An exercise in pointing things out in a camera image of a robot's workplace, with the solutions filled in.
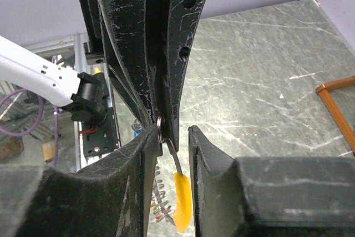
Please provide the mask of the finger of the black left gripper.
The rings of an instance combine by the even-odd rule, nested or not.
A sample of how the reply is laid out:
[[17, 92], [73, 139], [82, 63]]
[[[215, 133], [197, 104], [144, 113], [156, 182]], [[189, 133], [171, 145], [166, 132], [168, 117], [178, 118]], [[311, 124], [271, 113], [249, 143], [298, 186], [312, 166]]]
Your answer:
[[179, 150], [182, 89], [196, 29], [206, 0], [168, 0], [164, 75], [167, 135]]
[[133, 93], [143, 126], [157, 117], [154, 42], [151, 19], [158, 0], [98, 0], [117, 61]]

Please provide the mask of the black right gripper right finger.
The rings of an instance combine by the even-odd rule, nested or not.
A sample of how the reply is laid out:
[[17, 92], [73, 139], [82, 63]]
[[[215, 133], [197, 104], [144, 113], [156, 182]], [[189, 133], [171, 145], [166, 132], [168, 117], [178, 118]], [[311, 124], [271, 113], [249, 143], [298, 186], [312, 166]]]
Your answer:
[[354, 160], [237, 157], [189, 128], [196, 236], [353, 236]]

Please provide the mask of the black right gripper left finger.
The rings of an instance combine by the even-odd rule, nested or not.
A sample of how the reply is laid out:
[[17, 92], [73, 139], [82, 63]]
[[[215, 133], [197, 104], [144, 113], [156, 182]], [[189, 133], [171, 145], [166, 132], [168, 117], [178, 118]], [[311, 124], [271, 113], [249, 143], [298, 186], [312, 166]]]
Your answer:
[[2, 236], [145, 236], [158, 129], [76, 173], [48, 165], [1, 166]]

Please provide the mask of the large keyring with keys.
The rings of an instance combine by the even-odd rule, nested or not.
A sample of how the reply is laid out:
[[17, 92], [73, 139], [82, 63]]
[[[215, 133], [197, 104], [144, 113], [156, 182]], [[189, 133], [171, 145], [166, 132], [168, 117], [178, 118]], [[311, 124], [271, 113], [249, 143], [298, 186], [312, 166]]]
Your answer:
[[176, 167], [168, 149], [168, 141], [158, 144], [153, 192], [149, 216], [148, 236], [192, 236], [191, 224], [178, 232], [173, 215], [177, 210], [176, 188], [173, 175]]

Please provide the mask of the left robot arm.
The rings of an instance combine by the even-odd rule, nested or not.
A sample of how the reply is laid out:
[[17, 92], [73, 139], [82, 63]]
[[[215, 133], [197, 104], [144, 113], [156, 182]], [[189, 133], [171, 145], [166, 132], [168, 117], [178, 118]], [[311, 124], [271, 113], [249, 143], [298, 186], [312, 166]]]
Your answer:
[[[179, 144], [179, 108], [189, 55], [206, 0], [79, 0], [91, 56], [143, 125], [164, 118]], [[103, 82], [1, 38], [1, 79], [40, 95], [88, 125], [108, 119]]]

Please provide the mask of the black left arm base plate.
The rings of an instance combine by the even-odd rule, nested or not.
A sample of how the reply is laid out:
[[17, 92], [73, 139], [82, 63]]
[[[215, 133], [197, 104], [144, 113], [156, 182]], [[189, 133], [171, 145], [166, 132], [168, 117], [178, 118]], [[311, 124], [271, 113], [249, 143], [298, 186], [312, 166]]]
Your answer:
[[99, 127], [82, 123], [83, 153], [85, 157], [94, 157], [113, 152], [119, 148], [121, 141], [117, 129], [114, 108], [108, 108], [108, 117]]

